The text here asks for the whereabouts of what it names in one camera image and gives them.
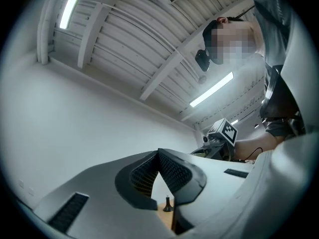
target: ceiling light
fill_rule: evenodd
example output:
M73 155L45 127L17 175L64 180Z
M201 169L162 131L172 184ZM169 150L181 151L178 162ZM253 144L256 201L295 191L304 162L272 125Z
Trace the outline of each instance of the ceiling light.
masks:
M221 87L223 87L226 83L228 83L233 78L234 78L234 75L232 72L230 72L225 78L223 78L221 81L219 81L217 84L215 84L209 90L207 90L203 95L201 95L199 98L196 98L193 102L191 102L190 105L192 107L195 107L199 103L203 102L206 98L213 95L217 90L219 90Z
M60 28L66 29L68 27L71 13L73 11L73 8L76 2L77 0L68 0L68 2L66 3L65 9L62 15L62 19L60 22Z
M231 124L234 125L238 122L238 120L235 120L234 122L232 122Z

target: cable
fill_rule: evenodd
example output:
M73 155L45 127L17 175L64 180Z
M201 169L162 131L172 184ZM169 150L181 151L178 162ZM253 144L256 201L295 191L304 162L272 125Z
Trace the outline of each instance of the cable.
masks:
M236 18L240 18L241 16L245 15L248 11L250 11L252 8L254 8L255 6L253 5L252 7L250 7L247 11L244 11L242 14L238 15Z
M250 156L251 156L252 154L254 154L254 152L255 152L256 150L258 150L258 149L261 149L261 152L263 152L262 147L256 148L248 157L246 157L246 158L244 159L244 162L245 162L248 158L250 158Z

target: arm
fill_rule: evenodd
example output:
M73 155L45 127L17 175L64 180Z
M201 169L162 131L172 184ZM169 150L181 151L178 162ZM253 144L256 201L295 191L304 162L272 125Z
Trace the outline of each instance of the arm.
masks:
M235 144L236 156L235 159L246 159L256 148L261 147L263 151L275 149L276 146L283 142L283 136L273 136L269 132L264 132L261 136L249 139L239 140ZM252 154L248 160L254 160L261 153L261 149L258 149Z

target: gray fabric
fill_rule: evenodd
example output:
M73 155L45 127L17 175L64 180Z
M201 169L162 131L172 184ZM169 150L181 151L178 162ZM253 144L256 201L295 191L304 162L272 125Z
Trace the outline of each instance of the gray fabric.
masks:
M273 136L283 136L284 138L286 138L288 135L294 135L289 123L287 121L283 121L282 119L269 122L266 132L269 132Z
M261 4L280 24L290 29L291 8L284 0L254 0ZM271 70L274 66L283 65L286 59L287 40L282 32L272 22L266 20L260 12L255 9L255 17L260 25L265 42L265 92L268 87ZM282 119L268 123L267 132L273 136L283 136L294 134L288 122Z

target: man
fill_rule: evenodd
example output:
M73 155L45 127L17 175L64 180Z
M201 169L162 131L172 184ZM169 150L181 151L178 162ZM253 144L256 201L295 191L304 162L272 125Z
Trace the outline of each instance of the man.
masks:
M232 17L212 21L203 31L205 50L197 52L196 60L207 71L209 60L220 65L258 53L266 62L267 90L272 70L280 71L286 58L292 9L284 0L254 0L254 3L252 22ZM274 149L293 134L288 122L282 119L269 122L260 137L236 142L235 158L256 159L262 151Z

